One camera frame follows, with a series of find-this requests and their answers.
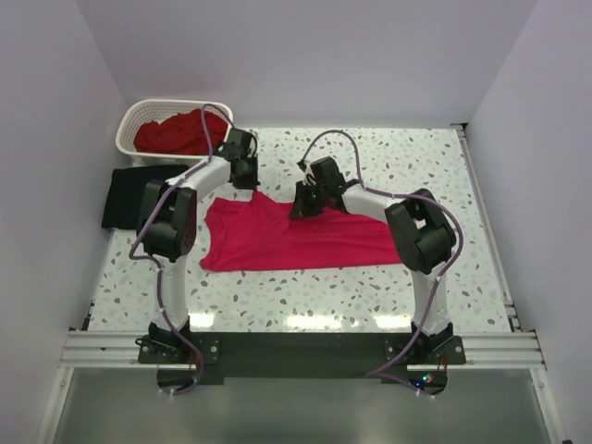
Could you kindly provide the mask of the pink t shirt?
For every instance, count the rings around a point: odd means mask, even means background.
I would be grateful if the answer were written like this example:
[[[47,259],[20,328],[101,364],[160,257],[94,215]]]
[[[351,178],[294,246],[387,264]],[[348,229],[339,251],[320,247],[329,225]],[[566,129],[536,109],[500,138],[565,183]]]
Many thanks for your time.
[[[291,220],[290,209],[259,191],[248,202],[215,199],[205,216],[210,248],[201,268],[276,271],[401,263],[383,222],[330,208]]]

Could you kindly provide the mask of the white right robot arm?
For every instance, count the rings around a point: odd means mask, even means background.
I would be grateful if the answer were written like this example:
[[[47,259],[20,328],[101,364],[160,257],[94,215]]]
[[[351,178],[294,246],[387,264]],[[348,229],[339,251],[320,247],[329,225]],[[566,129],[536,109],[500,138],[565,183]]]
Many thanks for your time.
[[[358,179],[346,180],[330,156],[312,163],[301,160],[298,167],[304,179],[296,184],[291,219],[319,216],[331,208],[388,225],[396,252],[412,273],[412,330],[419,333],[412,341],[413,355],[425,364],[435,362],[453,336],[443,277],[457,242],[452,217],[427,189],[392,194]]]

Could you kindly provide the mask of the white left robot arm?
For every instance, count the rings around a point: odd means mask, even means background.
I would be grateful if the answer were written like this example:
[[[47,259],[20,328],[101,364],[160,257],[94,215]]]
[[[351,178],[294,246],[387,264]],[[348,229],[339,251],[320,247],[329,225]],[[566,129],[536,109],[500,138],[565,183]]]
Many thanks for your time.
[[[166,180],[151,180],[144,189],[137,239],[129,257],[154,264],[155,311],[149,331],[167,332],[158,350],[171,363],[191,354],[191,340],[180,331],[189,323],[185,269],[197,237],[197,204],[226,184],[252,191],[259,185],[256,137],[230,129],[212,155]]]

